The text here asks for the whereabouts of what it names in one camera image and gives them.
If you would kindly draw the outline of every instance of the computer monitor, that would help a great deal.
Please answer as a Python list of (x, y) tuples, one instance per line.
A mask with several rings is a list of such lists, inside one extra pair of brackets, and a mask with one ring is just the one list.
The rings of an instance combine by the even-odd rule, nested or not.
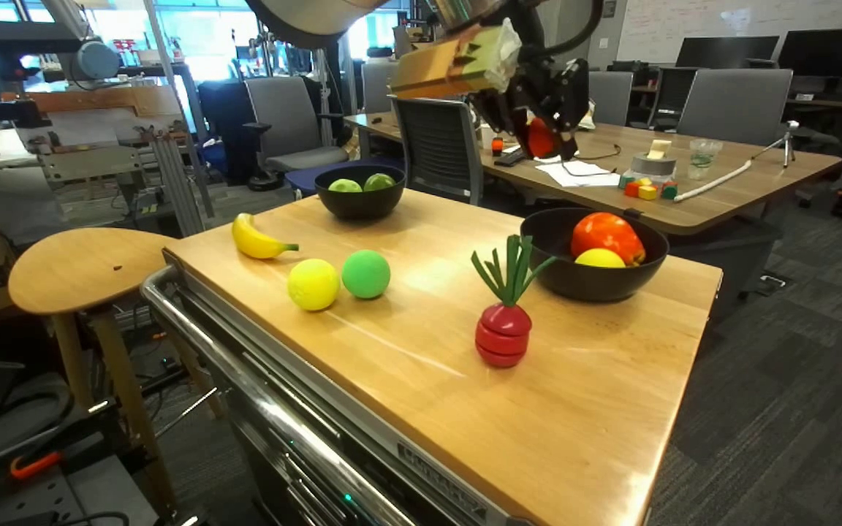
[(753, 59), (769, 62), (778, 48), (778, 34), (744, 37), (684, 37), (677, 68), (744, 68)]
[(794, 77), (842, 80), (842, 29), (785, 33), (778, 65)]

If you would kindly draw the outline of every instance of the wooden table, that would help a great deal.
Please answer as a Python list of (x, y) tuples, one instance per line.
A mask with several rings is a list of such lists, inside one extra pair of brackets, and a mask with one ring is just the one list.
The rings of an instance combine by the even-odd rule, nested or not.
[[(496, 248), (516, 216), (405, 189), (373, 224), (335, 223), (319, 200), (256, 213), (256, 224), (300, 255), (246, 259), (223, 224), (174, 239), (168, 259), (516, 517), (642, 520), (718, 268), (665, 258), (623, 305), (575, 305), (535, 284), (519, 302), (535, 321), (530, 354), (496, 372), (473, 349), (493, 297), (470, 252)], [(290, 302), (300, 258), (338, 265), (357, 248), (391, 262), (379, 302), (341, 293), (325, 312)]]
[[(357, 113), (357, 118), (351, 118), (351, 122), (357, 122), (367, 135), (376, 135), (386, 140), (399, 140), (399, 129), (398, 129), (394, 113)], [(671, 140), (670, 156), (677, 159), (677, 172), (680, 172), (677, 189), (680, 194), (743, 167), (758, 151), (760, 156), (749, 172), (743, 172), (740, 179), (734, 179), (734, 182), (728, 182), (728, 185), (721, 185), (703, 197), (695, 197), (690, 202), (641, 202), (641, 200), (629, 200), (610, 188), (562, 188), (547, 172), (535, 169), (531, 160), (522, 160), (515, 167), (493, 167), (486, 151), (483, 151), (483, 167), (493, 179), (505, 179), (512, 185), (522, 185), (531, 189), (550, 194), (554, 200), (582, 202), (588, 207), (608, 207), (608, 211), (635, 207), (642, 213), (642, 219), (652, 227), (658, 227), (663, 233), (674, 233), (674, 236), (702, 233), (711, 224), (718, 224), (718, 223), (736, 216), (740, 211), (744, 211), (758, 202), (766, 202), (766, 200), (771, 200), (771, 197), (778, 197), (778, 194), (782, 194), (782, 189), (788, 189), (807, 179), (819, 179), (819, 176), (839, 169), (839, 159), (834, 159), (834, 156), (797, 151), (794, 163), (788, 169), (782, 169), (779, 151), (771, 151), (771, 148), (762, 151), (762, 147), (749, 147), (749, 144), (725, 144), (711, 176), (690, 182), (686, 179), (686, 159), (690, 159), (686, 144), (692, 137), (686, 137), (686, 135), (658, 135), (649, 129), (597, 125), (597, 131), (582, 131), (575, 137), (575, 144), (579, 144), (579, 159), (588, 159), (606, 169), (625, 172), (632, 167), (632, 159), (649, 151), (649, 144), (654, 137)]]

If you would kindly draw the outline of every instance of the red vegetable toy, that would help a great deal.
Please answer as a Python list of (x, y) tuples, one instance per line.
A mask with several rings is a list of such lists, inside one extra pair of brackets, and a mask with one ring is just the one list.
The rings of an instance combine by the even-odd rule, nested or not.
[(550, 259), (543, 259), (535, 273), (530, 268), (530, 236), (505, 236), (505, 265), (500, 262), (496, 252), (492, 252), (492, 259), (486, 262), (475, 252), (470, 259), (483, 284), (500, 297), (500, 305), (486, 308), (475, 321), (475, 351), (486, 366), (512, 369), (527, 354), (531, 333), (531, 319), (522, 308), (516, 308), (516, 297)]

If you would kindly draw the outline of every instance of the green ball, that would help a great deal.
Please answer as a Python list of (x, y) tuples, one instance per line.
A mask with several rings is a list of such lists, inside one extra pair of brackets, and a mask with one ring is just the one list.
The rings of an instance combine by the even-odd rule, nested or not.
[(354, 252), (341, 262), (341, 286), (358, 302), (379, 297), (389, 280), (391, 268), (379, 252)]

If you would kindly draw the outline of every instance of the black bowl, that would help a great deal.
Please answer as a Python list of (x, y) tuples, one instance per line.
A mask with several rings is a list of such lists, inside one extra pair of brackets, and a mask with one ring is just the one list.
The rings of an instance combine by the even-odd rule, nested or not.
[[(394, 179), (391, 188), (370, 189), (370, 194), (329, 194), (328, 188), (335, 179), (354, 179), (358, 188), (366, 185), (367, 176), (386, 172)], [(325, 207), (341, 219), (341, 223), (367, 223), (367, 219), (382, 219), (394, 211), (404, 194), (404, 176), (399, 169), (382, 167), (382, 163), (354, 163), (354, 167), (338, 167), (315, 179), (315, 197), (325, 202)]]
[(663, 262), (665, 236), (635, 216), (623, 216), (641, 243), (645, 246), (645, 259), (632, 268), (597, 268), (579, 265), (570, 255), (570, 230), (588, 216), (582, 207), (550, 207), (527, 216), (519, 233), (531, 236), (531, 268), (553, 258), (553, 262), (538, 276), (538, 284), (554, 296), (588, 302), (588, 305), (613, 305), (632, 297)]

